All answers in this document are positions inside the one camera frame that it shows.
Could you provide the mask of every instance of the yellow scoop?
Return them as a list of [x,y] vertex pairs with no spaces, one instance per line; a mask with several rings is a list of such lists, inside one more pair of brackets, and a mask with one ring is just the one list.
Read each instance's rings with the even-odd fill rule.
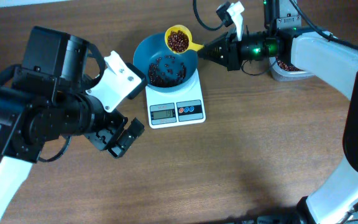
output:
[[[189,46],[187,47],[187,49],[184,51],[184,52],[176,52],[176,51],[173,51],[169,46],[168,46],[168,37],[169,35],[171,34],[172,31],[174,32],[178,32],[178,31],[182,31],[184,32],[187,37],[189,38]],[[183,26],[183,25],[175,25],[171,28],[169,28],[166,32],[165,32],[165,44],[167,45],[167,47],[175,52],[176,54],[182,54],[182,53],[185,53],[187,50],[194,50],[194,51],[199,51],[201,50],[204,46],[203,45],[200,45],[200,44],[195,44],[192,42],[193,41],[193,37],[191,36],[191,32],[189,29],[187,29],[187,27]]]

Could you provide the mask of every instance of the white scale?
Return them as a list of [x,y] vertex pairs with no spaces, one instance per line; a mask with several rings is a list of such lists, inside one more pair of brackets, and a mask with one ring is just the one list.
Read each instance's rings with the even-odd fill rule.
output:
[[149,124],[153,129],[205,121],[203,93],[198,70],[185,83],[171,87],[146,87]]

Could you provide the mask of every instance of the tabletop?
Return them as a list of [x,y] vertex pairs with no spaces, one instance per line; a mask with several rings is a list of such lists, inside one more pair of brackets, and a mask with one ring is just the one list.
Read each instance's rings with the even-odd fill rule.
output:
[[[201,18],[219,24],[223,1],[199,1]],[[302,0],[319,26],[358,44],[357,0]],[[263,30],[262,1],[242,1],[244,24]],[[227,29],[202,29],[191,1],[68,1],[0,9],[0,71],[20,63],[33,26],[82,37],[103,55],[127,62],[146,37],[175,24],[197,43]],[[260,72],[267,60],[247,69]],[[89,61],[87,73],[97,73]],[[118,110],[145,124],[144,134],[118,160],[83,136],[49,164],[35,164],[1,223],[207,223],[287,210],[316,190],[343,157],[349,102],[318,78],[280,83],[200,60],[206,122],[151,129],[145,92]],[[63,140],[48,142],[42,157]]]

